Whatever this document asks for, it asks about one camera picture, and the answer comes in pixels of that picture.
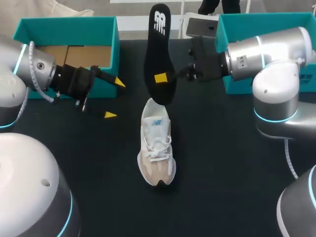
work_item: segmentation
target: teal box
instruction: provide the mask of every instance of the teal box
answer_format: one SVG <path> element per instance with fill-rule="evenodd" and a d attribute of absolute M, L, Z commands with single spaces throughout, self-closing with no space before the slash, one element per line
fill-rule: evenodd
<path fill-rule="evenodd" d="M 275 31 L 294 27 L 304 27 L 316 49 L 316 19 L 311 13 L 257 13 L 223 14 L 220 16 L 216 32 L 216 50 L 224 52 L 229 43 L 244 40 Z M 228 94 L 252 93 L 252 79 L 233 81 L 231 76 L 223 78 Z M 300 91 L 316 91 L 316 63 L 311 63 L 300 71 Z"/>
<path fill-rule="evenodd" d="M 110 67 L 101 70 L 115 76 L 119 73 L 119 32 L 116 17 L 22 18 L 13 38 L 26 44 L 34 41 L 36 46 L 111 46 Z M 46 93 L 51 97 L 56 95 L 52 90 Z M 114 85 L 96 79 L 89 98 L 115 98 L 116 94 Z M 29 98 L 41 96 L 32 91 Z"/>

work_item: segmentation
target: white sneaker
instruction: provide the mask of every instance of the white sneaker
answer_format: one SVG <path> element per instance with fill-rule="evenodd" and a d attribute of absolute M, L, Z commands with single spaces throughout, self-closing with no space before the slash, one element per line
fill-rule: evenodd
<path fill-rule="evenodd" d="M 176 173 L 170 133 L 166 108 L 149 99 L 141 119 L 141 151 L 137 160 L 144 179 L 152 186 L 170 184 Z"/>

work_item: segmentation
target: cable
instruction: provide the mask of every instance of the cable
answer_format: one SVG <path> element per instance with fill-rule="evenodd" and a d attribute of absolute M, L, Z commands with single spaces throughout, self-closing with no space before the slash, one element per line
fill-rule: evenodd
<path fill-rule="evenodd" d="M 28 102 L 29 93 L 30 93 L 30 89 L 29 89 L 28 87 L 26 87 L 25 98 L 24 98 L 24 101 L 23 101 L 22 106 L 21 106 L 21 108 L 20 108 L 18 117 L 16 117 L 16 120 L 15 120 L 15 121 L 18 121 L 19 118 L 21 117 L 21 115 L 23 114 L 23 111 L 24 111 L 24 109 L 25 109 L 25 107 L 26 107 L 26 103 Z"/>
<path fill-rule="evenodd" d="M 315 16 L 315 13 L 316 13 L 316 4 L 313 5 L 312 8 L 314 8 L 313 14 L 314 14 L 314 16 Z"/>
<path fill-rule="evenodd" d="M 290 159 L 290 154 L 289 154 L 289 151 L 288 151 L 288 140 L 285 139 L 284 140 L 284 149 L 285 149 L 285 157 L 286 157 L 286 161 L 287 161 L 287 165 L 288 167 L 290 168 L 293 176 L 295 179 L 298 179 L 298 176 L 293 168 L 293 165 L 292 165 L 292 162 L 291 162 L 291 159 Z"/>
<path fill-rule="evenodd" d="M 34 71 L 34 66 L 33 66 L 33 50 L 34 50 L 34 42 L 31 41 L 30 42 L 30 47 L 29 47 L 29 59 L 30 59 L 30 73 L 31 73 L 31 78 L 32 78 L 32 82 L 33 82 L 33 85 L 35 87 L 35 90 L 45 99 L 47 100 L 48 102 L 50 103 L 53 103 L 54 101 L 54 98 L 46 95 L 40 88 L 39 84 L 38 84 L 38 81 L 36 80 L 36 77 L 35 77 L 35 71 Z"/>
<path fill-rule="evenodd" d="M 250 3 L 251 3 L 251 0 L 248 0 L 247 7 L 246 7 L 246 13 L 249 13 L 249 11 L 250 11 Z"/>
<path fill-rule="evenodd" d="M 184 21 L 184 4 L 185 4 L 185 0 L 181 0 L 180 28 L 179 28 L 179 32 L 178 32 L 178 39 L 182 38 L 182 25 L 183 25 L 183 21 Z"/>

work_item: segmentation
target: shoe tongue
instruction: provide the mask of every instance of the shoe tongue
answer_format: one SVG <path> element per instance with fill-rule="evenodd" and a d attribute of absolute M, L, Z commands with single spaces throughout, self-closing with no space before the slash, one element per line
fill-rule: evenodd
<path fill-rule="evenodd" d="M 167 117 L 154 116 L 144 118 L 143 126 L 144 133 L 148 145 L 151 145 L 154 139 L 161 138 L 162 141 L 167 141 L 169 132 L 170 120 Z M 154 148 L 161 149 L 164 145 L 161 142 L 156 142 Z"/>

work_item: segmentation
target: black table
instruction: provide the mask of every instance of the black table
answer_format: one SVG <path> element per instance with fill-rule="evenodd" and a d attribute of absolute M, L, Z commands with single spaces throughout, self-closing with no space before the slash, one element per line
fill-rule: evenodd
<path fill-rule="evenodd" d="M 189 47 L 189 40 L 171 40 L 176 69 L 190 61 Z M 119 76 L 126 95 L 90 101 L 116 118 L 78 114 L 73 101 L 50 106 L 32 100 L 14 129 L 55 155 L 79 204 L 82 236 L 281 236 L 277 199 L 294 181 L 283 142 L 262 137 L 251 96 L 228 96 L 221 81 L 178 81 L 167 107 L 177 174 L 164 191 L 145 182 L 137 165 L 140 117 L 149 98 L 145 50 L 146 41 L 122 41 Z M 310 144 L 290 143 L 298 175 L 316 163 L 315 153 Z"/>

